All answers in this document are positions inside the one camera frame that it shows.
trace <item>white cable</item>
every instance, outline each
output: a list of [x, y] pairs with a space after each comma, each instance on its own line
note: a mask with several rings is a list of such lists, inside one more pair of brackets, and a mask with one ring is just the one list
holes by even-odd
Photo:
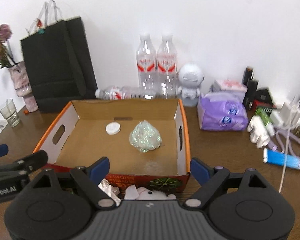
[[[300, 99], [297, 103], [294, 103], [297, 107], [299, 107], [300, 104]], [[279, 187], [279, 193], [281, 193], [282, 190], [282, 185], [283, 185], [283, 180], [284, 180], [284, 175], [286, 172], [286, 167], [287, 167], [287, 156], [288, 156], [288, 147], [289, 147], [289, 138], [290, 138], [290, 131], [291, 129], [294, 129], [297, 125], [295, 126], [291, 126], [291, 122], [292, 122], [292, 108], [290, 110], [290, 114], [289, 114], [289, 119], [288, 119], [288, 131], [287, 131], [287, 140], [286, 140], [286, 148], [284, 150], [284, 165], [283, 165], [283, 170], [282, 170], [282, 176], [281, 176], [281, 181], [280, 181], [280, 187]]]

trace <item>vase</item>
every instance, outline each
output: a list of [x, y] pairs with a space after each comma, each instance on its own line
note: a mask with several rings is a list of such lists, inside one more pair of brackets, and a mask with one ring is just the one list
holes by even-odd
[[32, 94], [25, 62], [20, 61], [16, 66], [9, 68], [9, 72], [17, 96], [23, 98], [29, 112], [37, 111], [38, 105]]

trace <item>brown tabletop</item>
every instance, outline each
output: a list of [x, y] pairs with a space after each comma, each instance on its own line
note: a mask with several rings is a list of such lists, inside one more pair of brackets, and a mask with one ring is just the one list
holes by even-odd
[[[31, 153], [57, 114], [39, 112], [23, 114], [16, 127], [6, 127], [0, 134], [0, 144], [9, 146], [7, 156], [0, 158], [0, 164], [10, 163]], [[196, 108], [186, 108], [191, 156], [198, 157], [208, 165], [224, 166], [231, 172], [244, 172], [246, 168], [257, 169], [276, 189], [279, 188], [282, 167], [262, 162], [262, 150], [249, 141], [249, 134], [243, 132], [208, 132], [199, 130]], [[186, 190], [178, 194], [180, 200], [189, 197], [199, 188], [190, 178]], [[293, 206], [296, 221], [289, 240], [300, 240], [300, 171], [287, 169], [282, 195]], [[0, 204], [0, 240], [11, 239], [3, 223], [3, 214], [9, 203]]]

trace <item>wall socket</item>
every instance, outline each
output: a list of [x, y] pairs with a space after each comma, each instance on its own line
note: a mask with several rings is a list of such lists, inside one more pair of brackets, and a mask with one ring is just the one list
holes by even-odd
[[3, 130], [8, 122], [6, 120], [0, 120], [0, 130]]

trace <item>bag handle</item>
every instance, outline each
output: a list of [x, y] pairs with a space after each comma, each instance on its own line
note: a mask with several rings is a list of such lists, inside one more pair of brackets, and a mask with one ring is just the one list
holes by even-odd
[[59, 14], [60, 14], [60, 18], [62, 19], [62, 13], [61, 13], [61, 10], [60, 8], [57, 6], [56, 2], [54, 0], [50, 0], [49, 2], [44, 2], [43, 3], [43, 7], [40, 11], [40, 14], [39, 16], [37, 17], [36, 20], [33, 21], [33, 23], [31, 24], [30, 28], [29, 29], [26, 29], [27, 33], [28, 33], [28, 36], [30, 36], [30, 33], [32, 31], [33, 28], [36, 28], [36, 24], [38, 22], [38, 19], [40, 20], [40, 18], [42, 17], [42, 15], [44, 14], [44, 28], [47, 27], [48, 25], [48, 16], [49, 16], [49, 9], [51, 7], [51, 3], [53, 4], [53, 9], [54, 9], [54, 17], [55, 17], [55, 20], [56, 22], [59, 22], [58, 21], [58, 12], [57, 10], [59, 10]]

